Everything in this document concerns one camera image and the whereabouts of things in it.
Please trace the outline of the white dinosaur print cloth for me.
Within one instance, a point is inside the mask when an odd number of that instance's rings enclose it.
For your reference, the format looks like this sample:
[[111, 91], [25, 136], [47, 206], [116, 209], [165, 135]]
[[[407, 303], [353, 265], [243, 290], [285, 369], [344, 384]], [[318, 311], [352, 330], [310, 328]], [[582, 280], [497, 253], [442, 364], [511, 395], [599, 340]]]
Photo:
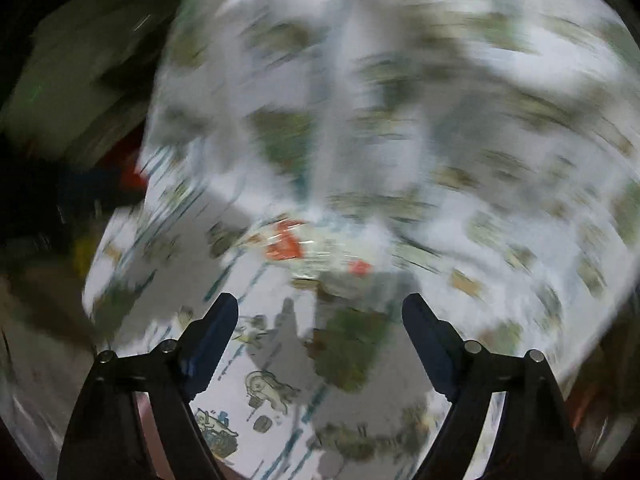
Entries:
[[[401, 321], [564, 377], [639, 272], [639, 48], [604, 0], [182, 0], [140, 207], [84, 304], [121, 356], [223, 292], [239, 322], [193, 401], [249, 479], [407, 479], [446, 416]], [[243, 237], [282, 216], [344, 245], [294, 280]]]

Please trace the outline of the red white snack wrapper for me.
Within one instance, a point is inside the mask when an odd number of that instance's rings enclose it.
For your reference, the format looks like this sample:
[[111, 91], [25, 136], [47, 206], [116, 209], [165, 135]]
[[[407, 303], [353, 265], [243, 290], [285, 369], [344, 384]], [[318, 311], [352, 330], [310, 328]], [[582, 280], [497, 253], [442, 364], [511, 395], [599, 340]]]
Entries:
[[243, 237], [267, 262], [288, 269], [294, 280], [319, 281], [324, 274], [348, 271], [345, 245], [313, 223], [282, 216], [258, 226]]

